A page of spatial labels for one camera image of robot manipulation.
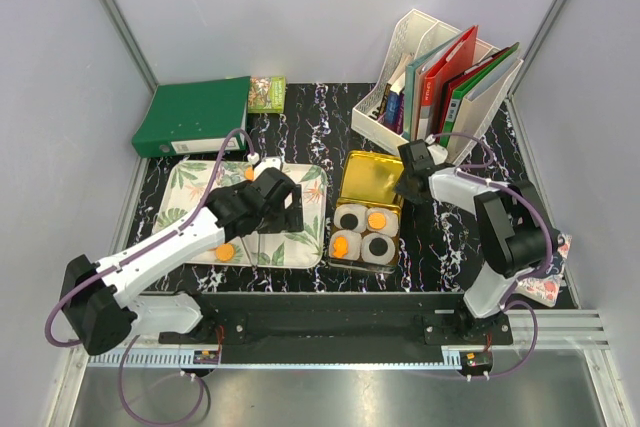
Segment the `orange round cookie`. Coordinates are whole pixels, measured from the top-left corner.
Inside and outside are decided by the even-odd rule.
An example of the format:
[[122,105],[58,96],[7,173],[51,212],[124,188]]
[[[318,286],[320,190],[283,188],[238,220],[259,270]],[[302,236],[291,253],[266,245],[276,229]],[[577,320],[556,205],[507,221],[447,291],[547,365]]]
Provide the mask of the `orange round cookie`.
[[235,246],[230,243],[225,243],[218,246],[215,250],[215,257],[218,261],[221,262],[229,262],[231,261],[236,253]]
[[370,213],[367,217],[367,222],[372,230],[381,230],[387,225],[386,216],[378,211]]
[[249,181],[255,180],[255,172],[252,167],[248,167],[245,171],[245,178]]

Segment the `orange fish cookie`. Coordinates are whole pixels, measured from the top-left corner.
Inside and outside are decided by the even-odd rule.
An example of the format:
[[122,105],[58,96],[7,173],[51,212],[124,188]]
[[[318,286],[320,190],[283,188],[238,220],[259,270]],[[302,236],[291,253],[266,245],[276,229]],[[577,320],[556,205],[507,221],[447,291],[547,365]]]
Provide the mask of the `orange fish cookie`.
[[349,253],[349,242],[348,239],[344,236],[336,237],[332,243],[332,247],[332,255],[335,258],[343,258],[346,254]]

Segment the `black round cookie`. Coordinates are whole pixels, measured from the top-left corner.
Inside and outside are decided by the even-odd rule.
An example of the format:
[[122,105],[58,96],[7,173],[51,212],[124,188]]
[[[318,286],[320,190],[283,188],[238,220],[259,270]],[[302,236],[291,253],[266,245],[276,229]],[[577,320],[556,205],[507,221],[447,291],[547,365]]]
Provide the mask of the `black round cookie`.
[[373,238],[369,243],[369,252],[376,257],[385,256],[389,252],[387,240],[383,237]]
[[359,226],[359,219],[355,214],[347,213],[341,217],[340,225],[343,229],[355,230]]

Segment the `gold cookie tin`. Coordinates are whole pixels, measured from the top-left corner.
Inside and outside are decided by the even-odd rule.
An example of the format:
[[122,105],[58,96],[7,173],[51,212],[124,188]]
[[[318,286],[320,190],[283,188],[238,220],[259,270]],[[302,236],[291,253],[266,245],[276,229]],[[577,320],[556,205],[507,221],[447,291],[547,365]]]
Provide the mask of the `gold cookie tin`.
[[[403,171],[403,165],[399,158],[365,151],[352,151],[347,156],[344,166],[343,177],[339,197],[334,210],[342,204],[357,203],[368,208],[380,207],[392,210],[399,217],[399,231],[391,237],[395,243],[396,254],[390,264],[376,265],[358,260],[339,260],[332,258],[329,254],[328,263],[332,267],[342,268],[352,271],[368,272],[372,274],[389,275],[396,266],[399,259],[399,239],[403,199],[394,192],[394,186]],[[338,230],[334,225],[334,215],[331,225],[331,236]],[[377,233],[366,230],[359,233],[362,239],[370,234]]]

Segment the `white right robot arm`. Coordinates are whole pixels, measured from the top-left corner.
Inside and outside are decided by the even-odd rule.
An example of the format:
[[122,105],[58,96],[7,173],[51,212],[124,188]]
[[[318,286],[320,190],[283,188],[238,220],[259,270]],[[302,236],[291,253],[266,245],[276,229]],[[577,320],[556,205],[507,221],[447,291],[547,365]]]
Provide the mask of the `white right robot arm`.
[[332,220],[329,257],[336,267],[381,270],[395,263],[403,202],[438,201],[473,215],[484,259],[454,311],[454,331],[476,343],[505,311],[519,285],[547,276],[558,248],[534,185],[473,174],[473,165],[447,162],[433,140],[400,146],[396,157],[353,151],[344,166]]

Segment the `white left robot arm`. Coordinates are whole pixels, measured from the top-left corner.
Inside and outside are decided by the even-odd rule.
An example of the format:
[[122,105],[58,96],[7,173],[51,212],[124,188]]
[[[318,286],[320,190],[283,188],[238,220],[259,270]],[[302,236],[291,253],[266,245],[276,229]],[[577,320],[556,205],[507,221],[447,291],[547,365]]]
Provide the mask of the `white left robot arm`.
[[196,343],[215,333],[216,319],[188,293],[168,297],[145,290],[201,253],[253,233],[303,226],[301,187],[275,167],[252,180],[211,190],[177,222],[117,254],[85,255],[65,269],[60,308],[76,344],[100,355],[135,335],[185,334]]

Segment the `blue book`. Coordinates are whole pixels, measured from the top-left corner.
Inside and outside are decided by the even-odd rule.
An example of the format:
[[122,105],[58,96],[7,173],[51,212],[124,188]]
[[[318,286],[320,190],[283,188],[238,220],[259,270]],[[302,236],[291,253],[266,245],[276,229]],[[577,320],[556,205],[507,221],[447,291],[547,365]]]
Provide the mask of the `blue book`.
[[391,91],[387,99],[386,110],[383,117],[383,125],[397,134],[402,132],[403,101],[403,92]]

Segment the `beige folder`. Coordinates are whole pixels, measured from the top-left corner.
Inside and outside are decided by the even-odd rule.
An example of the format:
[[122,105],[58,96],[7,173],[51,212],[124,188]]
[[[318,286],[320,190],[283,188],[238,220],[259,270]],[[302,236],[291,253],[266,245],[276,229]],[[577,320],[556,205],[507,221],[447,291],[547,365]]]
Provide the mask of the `beige folder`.
[[517,58],[515,63],[497,81],[474,100],[469,101],[467,98],[464,98],[453,131],[476,138],[483,136],[504,100],[522,63],[523,61]]

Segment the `floral rectangular tray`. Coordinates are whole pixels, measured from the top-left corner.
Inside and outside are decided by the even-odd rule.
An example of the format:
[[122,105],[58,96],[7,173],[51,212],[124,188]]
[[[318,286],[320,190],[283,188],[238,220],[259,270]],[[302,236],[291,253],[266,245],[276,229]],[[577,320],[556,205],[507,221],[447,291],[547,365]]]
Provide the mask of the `floral rectangular tray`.
[[[154,233],[185,217],[197,205],[214,165],[213,161],[185,160],[172,169],[152,229]],[[307,269],[320,261],[325,235],[326,173],[319,166],[286,162],[283,162],[282,172],[302,187],[304,230],[300,233],[253,233],[228,242],[236,250],[231,261],[218,261],[214,248],[194,257],[194,263]]]

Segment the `green folder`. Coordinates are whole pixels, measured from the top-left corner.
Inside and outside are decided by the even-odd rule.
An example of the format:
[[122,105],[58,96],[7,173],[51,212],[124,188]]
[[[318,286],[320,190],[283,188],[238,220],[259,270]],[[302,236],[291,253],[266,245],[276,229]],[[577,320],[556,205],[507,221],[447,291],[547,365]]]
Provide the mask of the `green folder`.
[[495,81],[497,81],[517,60],[520,44],[516,42],[511,47],[497,52],[491,59],[478,67],[475,73],[465,78],[456,86],[451,83],[451,95],[449,103],[444,111],[444,119],[441,122],[440,133],[453,131],[453,127],[459,115],[462,100],[469,101],[484,93]]

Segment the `teal folder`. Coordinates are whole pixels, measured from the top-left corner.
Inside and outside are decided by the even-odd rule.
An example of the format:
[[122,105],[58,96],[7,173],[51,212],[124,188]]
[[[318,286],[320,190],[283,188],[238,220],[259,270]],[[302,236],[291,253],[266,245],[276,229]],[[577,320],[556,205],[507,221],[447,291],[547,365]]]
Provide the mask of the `teal folder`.
[[405,85],[405,97],[404,97],[404,127],[403,137],[407,140],[412,139],[412,127],[416,121],[418,115],[419,97],[421,91],[421,83],[423,75],[426,69],[429,67],[430,62],[434,60],[435,54],[440,48],[447,47],[450,42],[458,35],[452,37],[450,40],[445,41],[437,47],[432,48],[429,52],[421,55],[419,58],[409,64],[406,70],[406,85]]

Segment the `red folder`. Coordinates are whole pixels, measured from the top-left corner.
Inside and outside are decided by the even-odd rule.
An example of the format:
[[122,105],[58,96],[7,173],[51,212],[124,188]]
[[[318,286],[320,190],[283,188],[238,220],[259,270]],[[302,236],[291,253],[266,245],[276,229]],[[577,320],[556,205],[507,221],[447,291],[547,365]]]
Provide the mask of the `red folder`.
[[473,64],[478,25],[472,25],[440,48],[426,69],[421,83],[418,115],[412,127],[412,139],[425,139],[435,131],[441,113],[444,83]]

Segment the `white file organizer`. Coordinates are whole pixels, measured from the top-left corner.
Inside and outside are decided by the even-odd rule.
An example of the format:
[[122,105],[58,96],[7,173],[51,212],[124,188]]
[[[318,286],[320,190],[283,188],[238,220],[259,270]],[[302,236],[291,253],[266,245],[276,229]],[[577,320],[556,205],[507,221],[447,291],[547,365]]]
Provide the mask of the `white file organizer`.
[[352,109],[351,128],[385,151],[396,155],[398,146],[407,142],[402,133],[394,133],[380,121],[389,96],[388,81],[405,54],[414,58],[439,46],[460,30],[417,9],[412,9],[396,24],[381,73],[374,88]]

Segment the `floral pink pouch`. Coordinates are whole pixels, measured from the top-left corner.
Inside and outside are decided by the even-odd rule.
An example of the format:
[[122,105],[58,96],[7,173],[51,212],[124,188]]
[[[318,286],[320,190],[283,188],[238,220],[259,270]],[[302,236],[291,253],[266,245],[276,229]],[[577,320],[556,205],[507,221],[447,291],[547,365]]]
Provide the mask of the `floral pink pouch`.
[[567,266],[571,242],[572,236],[570,234],[561,233],[558,240],[558,249],[553,255],[548,275],[541,279],[531,277],[521,281],[517,285],[515,293],[542,306],[554,307],[564,280],[564,271]]

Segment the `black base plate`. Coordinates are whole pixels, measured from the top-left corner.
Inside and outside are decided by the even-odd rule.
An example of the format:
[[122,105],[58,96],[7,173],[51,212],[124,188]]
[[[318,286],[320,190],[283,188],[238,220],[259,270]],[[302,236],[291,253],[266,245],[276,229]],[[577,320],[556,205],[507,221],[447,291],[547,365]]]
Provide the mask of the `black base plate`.
[[220,340],[226,366],[425,367],[443,364],[446,347],[513,343],[504,314],[464,332],[456,293],[215,293],[196,301],[203,313],[199,326],[188,334],[162,332],[159,341]]

